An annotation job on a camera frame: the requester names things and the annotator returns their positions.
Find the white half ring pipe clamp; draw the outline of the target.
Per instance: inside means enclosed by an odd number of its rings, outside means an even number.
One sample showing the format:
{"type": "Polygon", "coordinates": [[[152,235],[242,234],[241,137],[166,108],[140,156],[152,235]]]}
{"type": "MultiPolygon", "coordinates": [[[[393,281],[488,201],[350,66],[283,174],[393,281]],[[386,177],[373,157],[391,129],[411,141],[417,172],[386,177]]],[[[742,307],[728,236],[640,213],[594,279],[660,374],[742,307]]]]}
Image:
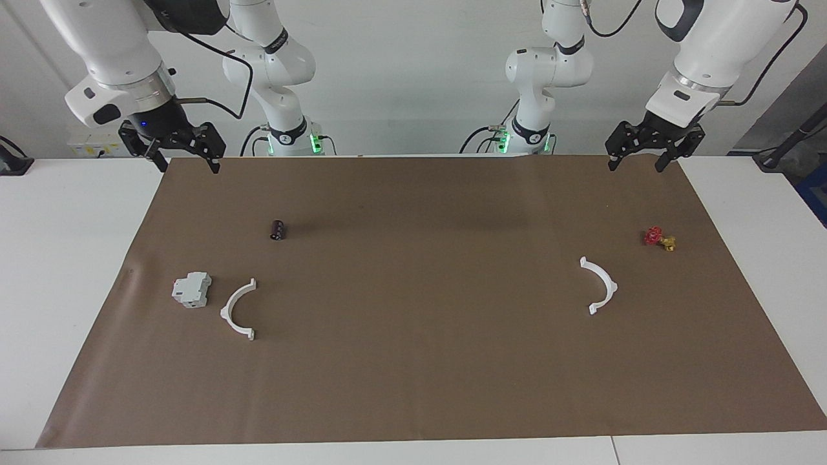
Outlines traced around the white half ring pipe clamp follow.
{"type": "Polygon", "coordinates": [[[588,306],[589,315],[594,316],[600,309],[603,308],[603,306],[606,306],[606,304],[611,302],[612,298],[618,290],[618,284],[611,278],[611,275],[608,271],[605,270],[605,268],[600,267],[600,265],[597,265],[596,263],[589,261],[586,256],[582,256],[579,259],[579,263],[582,269],[588,270],[595,276],[600,278],[600,280],[602,280],[603,286],[605,286],[605,297],[603,297],[600,301],[589,304],[588,306]]]}
{"type": "Polygon", "coordinates": [[[256,331],[252,329],[252,327],[242,327],[237,324],[233,320],[233,310],[235,305],[238,303],[241,297],[244,295],[251,293],[252,291],[256,291],[257,289],[257,281],[255,278],[251,278],[248,284],[240,286],[233,294],[228,298],[227,303],[220,309],[220,316],[224,319],[224,321],[229,325],[229,327],[239,335],[244,335],[249,341],[254,341],[256,338],[256,331]]]}

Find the white power strip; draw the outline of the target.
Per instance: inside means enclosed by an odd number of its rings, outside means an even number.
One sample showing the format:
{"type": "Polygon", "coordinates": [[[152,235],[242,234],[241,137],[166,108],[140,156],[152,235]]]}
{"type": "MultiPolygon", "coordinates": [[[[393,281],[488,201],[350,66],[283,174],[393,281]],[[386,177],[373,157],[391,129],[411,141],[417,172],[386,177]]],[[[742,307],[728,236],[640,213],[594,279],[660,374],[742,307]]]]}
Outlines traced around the white power strip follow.
{"type": "Polygon", "coordinates": [[[124,158],[130,157],[115,126],[70,127],[66,144],[77,157],[85,158],[124,158]]]}

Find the red and yellow valve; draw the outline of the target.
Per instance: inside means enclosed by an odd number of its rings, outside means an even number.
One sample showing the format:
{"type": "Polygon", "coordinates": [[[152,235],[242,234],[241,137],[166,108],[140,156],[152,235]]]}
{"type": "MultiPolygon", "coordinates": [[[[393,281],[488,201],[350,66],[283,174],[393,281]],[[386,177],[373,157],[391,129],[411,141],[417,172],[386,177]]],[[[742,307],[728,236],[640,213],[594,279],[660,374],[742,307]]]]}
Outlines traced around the red and yellow valve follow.
{"type": "Polygon", "coordinates": [[[650,227],[650,229],[646,230],[643,242],[647,246],[659,246],[665,251],[674,251],[676,249],[676,238],[665,235],[661,227],[657,226],[650,227]]]}

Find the black tripod stand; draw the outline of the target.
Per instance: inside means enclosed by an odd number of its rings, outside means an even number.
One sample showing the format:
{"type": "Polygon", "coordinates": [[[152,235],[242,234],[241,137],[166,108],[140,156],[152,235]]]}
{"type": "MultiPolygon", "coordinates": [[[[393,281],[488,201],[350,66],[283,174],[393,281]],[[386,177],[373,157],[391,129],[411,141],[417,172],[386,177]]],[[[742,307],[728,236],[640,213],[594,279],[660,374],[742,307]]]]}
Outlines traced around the black tripod stand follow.
{"type": "Polygon", "coordinates": [[[757,151],[753,154],[752,159],[757,166],[765,172],[776,170],[782,159],[788,155],[793,148],[802,141],[806,141],[815,134],[819,134],[824,129],[827,129],[827,101],[779,145],[757,151]]]}

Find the white circuit breaker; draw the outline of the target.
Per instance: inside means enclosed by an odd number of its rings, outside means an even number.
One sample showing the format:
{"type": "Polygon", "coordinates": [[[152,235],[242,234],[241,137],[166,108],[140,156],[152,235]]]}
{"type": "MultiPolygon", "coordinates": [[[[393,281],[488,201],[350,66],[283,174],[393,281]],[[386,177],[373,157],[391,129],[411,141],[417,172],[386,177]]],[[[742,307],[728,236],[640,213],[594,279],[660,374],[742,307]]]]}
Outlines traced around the white circuit breaker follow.
{"type": "Polygon", "coordinates": [[[207,272],[189,272],[186,277],[174,281],[171,296],[184,308],[204,308],[211,283],[212,277],[207,272]]]}

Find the black device on table edge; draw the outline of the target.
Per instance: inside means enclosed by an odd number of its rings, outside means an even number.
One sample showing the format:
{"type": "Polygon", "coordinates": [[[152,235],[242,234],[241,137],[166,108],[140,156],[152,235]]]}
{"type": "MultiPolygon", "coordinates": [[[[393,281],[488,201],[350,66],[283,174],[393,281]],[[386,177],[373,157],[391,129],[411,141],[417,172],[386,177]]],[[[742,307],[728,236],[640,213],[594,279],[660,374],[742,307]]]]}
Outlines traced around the black device on table edge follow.
{"type": "Polygon", "coordinates": [[[14,141],[0,135],[0,177],[24,176],[33,162],[14,141]]]}

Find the blue box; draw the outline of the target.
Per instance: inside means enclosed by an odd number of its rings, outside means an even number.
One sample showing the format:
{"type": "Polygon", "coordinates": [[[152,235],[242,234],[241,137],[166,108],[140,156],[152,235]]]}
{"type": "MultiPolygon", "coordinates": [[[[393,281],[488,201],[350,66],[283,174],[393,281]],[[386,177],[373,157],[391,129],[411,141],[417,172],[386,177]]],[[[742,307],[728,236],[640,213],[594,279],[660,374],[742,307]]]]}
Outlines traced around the blue box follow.
{"type": "Polygon", "coordinates": [[[794,189],[827,229],[827,161],[796,183],[794,189]]]}

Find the brown paper mat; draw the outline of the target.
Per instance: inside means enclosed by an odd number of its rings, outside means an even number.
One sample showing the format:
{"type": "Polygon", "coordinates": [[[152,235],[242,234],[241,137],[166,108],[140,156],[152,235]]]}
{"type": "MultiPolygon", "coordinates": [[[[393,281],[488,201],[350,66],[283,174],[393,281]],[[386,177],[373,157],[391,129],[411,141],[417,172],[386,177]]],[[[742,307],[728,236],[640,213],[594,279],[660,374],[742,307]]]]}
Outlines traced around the brown paper mat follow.
{"type": "Polygon", "coordinates": [[[40,448],[827,429],[677,164],[171,162],[40,448]],[[271,223],[286,238],[269,238],[271,223]],[[676,249],[647,246],[661,227],[676,249]],[[618,284],[611,302],[602,280],[618,284]],[[207,272],[204,308],[171,296],[207,272]],[[220,309],[251,278],[233,320],[220,309]]]}

